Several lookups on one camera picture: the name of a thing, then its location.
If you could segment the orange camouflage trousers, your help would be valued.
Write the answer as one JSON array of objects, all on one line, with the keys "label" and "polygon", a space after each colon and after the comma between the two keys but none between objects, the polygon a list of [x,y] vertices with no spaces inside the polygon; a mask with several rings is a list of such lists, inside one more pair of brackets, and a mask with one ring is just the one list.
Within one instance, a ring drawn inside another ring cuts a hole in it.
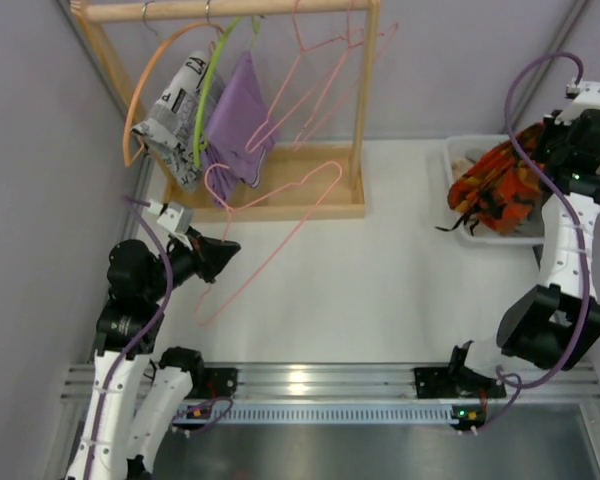
[{"label": "orange camouflage trousers", "polygon": [[482,223],[500,235],[511,232],[538,205],[542,188],[538,176],[521,159],[510,139],[486,152],[450,187],[446,197],[456,216],[442,232],[453,232],[461,224],[470,229]]}]

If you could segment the grey trousers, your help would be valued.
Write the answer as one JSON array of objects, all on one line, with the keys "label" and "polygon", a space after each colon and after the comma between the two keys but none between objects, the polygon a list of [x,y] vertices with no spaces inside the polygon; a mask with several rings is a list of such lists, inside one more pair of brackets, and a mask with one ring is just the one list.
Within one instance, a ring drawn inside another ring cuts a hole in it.
[{"label": "grey trousers", "polygon": [[[486,153],[484,149],[469,149],[465,158],[472,165],[475,165],[481,157]],[[511,232],[503,234],[503,237],[511,238],[523,238],[523,237],[541,237],[544,233],[543,222],[541,218],[541,211],[538,205],[536,205],[530,212],[529,215]]]}]

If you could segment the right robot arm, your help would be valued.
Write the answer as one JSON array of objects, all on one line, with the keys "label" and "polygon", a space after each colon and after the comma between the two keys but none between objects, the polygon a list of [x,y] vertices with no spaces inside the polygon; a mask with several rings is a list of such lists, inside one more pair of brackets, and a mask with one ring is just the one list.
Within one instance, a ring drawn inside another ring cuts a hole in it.
[{"label": "right robot arm", "polygon": [[466,360],[480,373],[517,358],[545,372],[571,369],[600,337],[592,279],[600,214],[600,108],[568,120],[555,111],[492,150],[448,193],[459,224],[510,234],[539,210],[542,255],[536,285],[517,300],[494,337],[474,343]]}]

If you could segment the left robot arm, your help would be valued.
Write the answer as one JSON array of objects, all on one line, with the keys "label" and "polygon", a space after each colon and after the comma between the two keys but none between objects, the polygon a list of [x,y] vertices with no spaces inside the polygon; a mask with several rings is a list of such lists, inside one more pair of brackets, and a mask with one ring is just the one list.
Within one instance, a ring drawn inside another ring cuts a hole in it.
[{"label": "left robot arm", "polygon": [[[96,322],[94,379],[69,479],[140,479],[150,474],[174,421],[215,421],[228,414],[234,368],[209,368],[200,352],[166,349],[152,359],[173,290],[192,277],[212,283],[240,251],[238,243],[193,228],[153,254],[138,239],[109,253],[108,300]],[[227,407],[216,412],[216,402]]]}]

